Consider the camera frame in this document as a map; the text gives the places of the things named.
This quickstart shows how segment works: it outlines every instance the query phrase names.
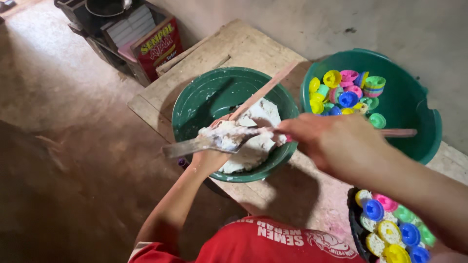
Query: wooden table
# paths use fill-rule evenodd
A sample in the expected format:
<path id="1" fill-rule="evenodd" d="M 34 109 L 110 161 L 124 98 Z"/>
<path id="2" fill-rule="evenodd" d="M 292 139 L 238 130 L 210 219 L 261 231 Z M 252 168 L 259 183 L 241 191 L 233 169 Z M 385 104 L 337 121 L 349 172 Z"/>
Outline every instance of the wooden table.
<path id="1" fill-rule="evenodd" d="M 317 57 L 323 53 L 317 51 Z M 157 69 L 160 78 L 127 105 L 168 142 L 174 142 L 172 109 L 180 92 L 199 75 L 218 67 L 242 66 L 273 76 L 293 60 L 300 61 L 281 84 L 296 98 L 311 63 L 240 20 L 221 27 Z M 467 183 L 468 157 L 442 143 L 428 164 L 456 180 Z M 301 228 L 334 234 L 354 246 L 346 205 L 350 185 L 316 169 L 296 151 L 287 165 L 264 181 L 225 183 L 212 179 L 251 214 L 267 214 Z"/>

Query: dough residue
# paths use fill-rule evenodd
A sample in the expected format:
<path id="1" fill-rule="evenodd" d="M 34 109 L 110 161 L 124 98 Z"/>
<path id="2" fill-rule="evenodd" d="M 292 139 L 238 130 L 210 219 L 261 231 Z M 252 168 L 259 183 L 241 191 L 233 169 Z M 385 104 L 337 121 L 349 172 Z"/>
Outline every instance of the dough residue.
<path id="1" fill-rule="evenodd" d="M 234 149 L 240 144 L 244 135 L 249 132 L 247 127 L 254 125 L 259 128 L 277 127 L 280 122 L 278 107 L 262 98 L 248 111 L 240 115 L 236 121 L 221 121 L 216 128 L 202 128 L 198 133 L 207 137 L 219 138 L 216 142 L 223 149 Z M 231 174 L 243 170 L 249 171 L 264 162 L 275 146 L 281 146 L 285 142 L 286 136 L 276 135 L 265 129 L 260 135 L 248 140 L 239 152 L 231 156 L 219 169 L 219 172 Z"/>

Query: dirt floor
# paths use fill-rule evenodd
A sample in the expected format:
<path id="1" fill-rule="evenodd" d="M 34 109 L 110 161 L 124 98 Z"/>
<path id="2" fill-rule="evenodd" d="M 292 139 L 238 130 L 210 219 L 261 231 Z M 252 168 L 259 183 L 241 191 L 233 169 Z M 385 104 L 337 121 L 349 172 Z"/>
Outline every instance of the dirt floor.
<path id="1" fill-rule="evenodd" d="M 23 3 L 5 19 L 0 120 L 26 133 L 0 126 L 9 131 L 0 145 L 0 253 L 6 262 L 126 262 L 139 227 L 182 172 L 157 154 L 166 141 L 125 104 L 143 87 L 100 60 L 51 0 Z M 194 259 L 230 218 L 245 215 L 203 185 L 182 257 Z"/>

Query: gray wall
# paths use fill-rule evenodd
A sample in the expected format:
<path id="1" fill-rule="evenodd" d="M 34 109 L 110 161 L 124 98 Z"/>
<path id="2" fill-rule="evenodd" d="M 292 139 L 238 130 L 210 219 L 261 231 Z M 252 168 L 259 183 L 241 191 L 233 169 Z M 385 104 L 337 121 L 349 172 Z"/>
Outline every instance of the gray wall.
<path id="1" fill-rule="evenodd" d="M 173 13 L 192 45 L 241 18 L 307 59 L 354 47 L 381 52 L 429 89 L 443 140 L 468 154 L 466 0 L 150 0 Z M 354 27 L 355 33 L 345 33 Z"/>

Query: green plastic bowl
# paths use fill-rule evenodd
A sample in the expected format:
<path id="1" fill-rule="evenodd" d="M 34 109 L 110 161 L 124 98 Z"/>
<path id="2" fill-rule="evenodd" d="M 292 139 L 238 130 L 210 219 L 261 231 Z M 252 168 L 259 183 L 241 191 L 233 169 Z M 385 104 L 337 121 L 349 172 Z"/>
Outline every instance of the green plastic bowl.
<path id="1" fill-rule="evenodd" d="M 369 71 L 369 76 L 387 80 L 379 96 L 379 106 L 370 113 L 380 113 L 387 120 L 386 129 L 417 129 L 413 138 L 388 138 L 387 141 L 408 157 L 427 164 L 442 141 L 442 120 L 437 110 L 427 108 L 427 88 L 388 57 L 366 49 L 338 52 L 322 62 L 313 63 L 301 85 L 300 104 L 304 112 L 312 112 L 309 102 L 309 82 L 322 78 L 329 70 L 351 69 Z"/>
<path id="2" fill-rule="evenodd" d="M 231 112 L 231 108 L 244 103 L 263 87 L 270 76 L 245 67 L 227 67 L 211 70 L 194 79 L 177 98 L 172 111 L 172 130 L 175 140 L 193 139 L 198 130 L 209 126 L 214 120 Z M 296 118 L 299 110 L 289 92 L 276 85 L 265 99 L 278 106 L 281 119 Z M 297 143 L 286 143 L 275 148 L 268 159 L 250 171 L 211 176 L 225 182 L 246 183 L 266 178 L 272 169 L 289 160 Z"/>

